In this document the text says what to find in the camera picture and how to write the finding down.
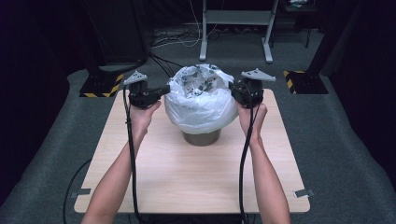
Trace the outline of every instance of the dark wall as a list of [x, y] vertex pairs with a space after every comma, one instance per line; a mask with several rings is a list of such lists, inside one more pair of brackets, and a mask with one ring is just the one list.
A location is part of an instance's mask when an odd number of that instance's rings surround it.
[[66, 74], [29, 7], [0, 1], [0, 204], [55, 121], [69, 90]]
[[332, 84], [355, 133], [396, 188], [396, 26], [392, 1], [364, 1]]

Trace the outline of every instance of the trash bag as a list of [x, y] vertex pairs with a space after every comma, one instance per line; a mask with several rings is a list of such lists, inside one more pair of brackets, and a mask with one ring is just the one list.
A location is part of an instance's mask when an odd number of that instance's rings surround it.
[[168, 84], [165, 111], [184, 133], [212, 133], [237, 116], [236, 102], [228, 88], [233, 77], [213, 64], [181, 68]]

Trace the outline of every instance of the tape piece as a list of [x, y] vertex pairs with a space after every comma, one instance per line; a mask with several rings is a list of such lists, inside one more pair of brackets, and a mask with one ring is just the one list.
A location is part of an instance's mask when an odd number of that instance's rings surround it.
[[312, 189], [300, 189], [297, 191], [293, 192], [294, 197], [300, 198], [300, 197], [311, 197], [315, 195], [315, 192]]
[[72, 192], [70, 198], [77, 198], [78, 195], [91, 194], [91, 189], [79, 189], [77, 192]]

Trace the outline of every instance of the gray carpet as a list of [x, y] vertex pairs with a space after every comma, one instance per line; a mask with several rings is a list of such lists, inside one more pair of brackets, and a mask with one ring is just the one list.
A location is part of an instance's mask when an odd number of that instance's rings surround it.
[[[384, 170], [351, 130], [330, 80], [321, 77], [329, 94], [290, 94], [283, 71], [305, 70], [322, 34], [312, 33], [308, 49], [304, 47], [305, 37], [305, 32], [277, 33], [272, 49], [274, 63], [267, 64], [261, 35], [221, 36], [209, 41], [206, 63], [213, 63], [235, 77], [242, 71], [259, 68], [277, 78], [274, 83], [265, 82], [264, 87], [275, 93], [304, 185], [316, 193], [309, 198], [310, 211], [291, 215], [293, 223], [396, 223], [395, 191]], [[201, 63], [200, 47], [200, 42], [193, 47], [172, 44], [151, 51], [168, 61], [190, 66]], [[177, 66], [172, 68], [174, 72], [178, 70]], [[151, 59], [137, 70], [148, 75], [151, 87], [168, 79]], [[68, 77], [70, 92], [64, 107], [21, 181], [1, 207], [0, 223], [63, 222], [68, 184], [78, 168], [92, 157], [114, 102], [114, 98], [78, 97], [87, 76], [82, 70]], [[87, 169], [88, 165], [78, 173], [71, 192], [79, 189]], [[82, 218], [82, 214], [74, 211], [75, 201], [67, 199], [68, 223], [79, 223]], [[129, 222], [125, 214], [115, 220]], [[137, 223], [134, 215], [131, 222]]]

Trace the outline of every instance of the desk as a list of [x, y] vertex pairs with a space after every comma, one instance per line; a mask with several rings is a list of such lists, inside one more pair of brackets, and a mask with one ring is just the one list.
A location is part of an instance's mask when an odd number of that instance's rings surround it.
[[[267, 154], [279, 175], [292, 213], [309, 210], [307, 198], [295, 198], [304, 189], [290, 142], [272, 91], [264, 91], [268, 114], [262, 137]], [[106, 126], [93, 155], [75, 210], [84, 213], [98, 182], [119, 155], [127, 141], [122, 92], [110, 111]], [[231, 214], [239, 213], [238, 176], [245, 136], [239, 119], [221, 130], [219, 140], [209, 147], [188, 144], [181, 130], [171, 123], [162, 105], [152, 118], [148, 134], [136, 158], [139, 212], [150, 214]], [[247, 213], [258, 213], [249, 151], [244, 172], [244, 206]], [[132, 213], [131, 185], [120, 207]]]
[[199, 59], [206, 59], [207, 49], [207, 30], [208, 23], [215, 24], [250, 24], [250, 25], [266, 25], [267, 31], [265, 37], [262, 37], [262, 47], [264, 48], [265, 61], [273, 62], [271, 50], [269, 47], [269, 39], [271, 36], [278, 0], [274, 0], [271, 11], [245, 11], [245, 10], [207, 10], [206, 0], [203, 0], [202, 29], [203, 37], [201, 44], [201, 52]]

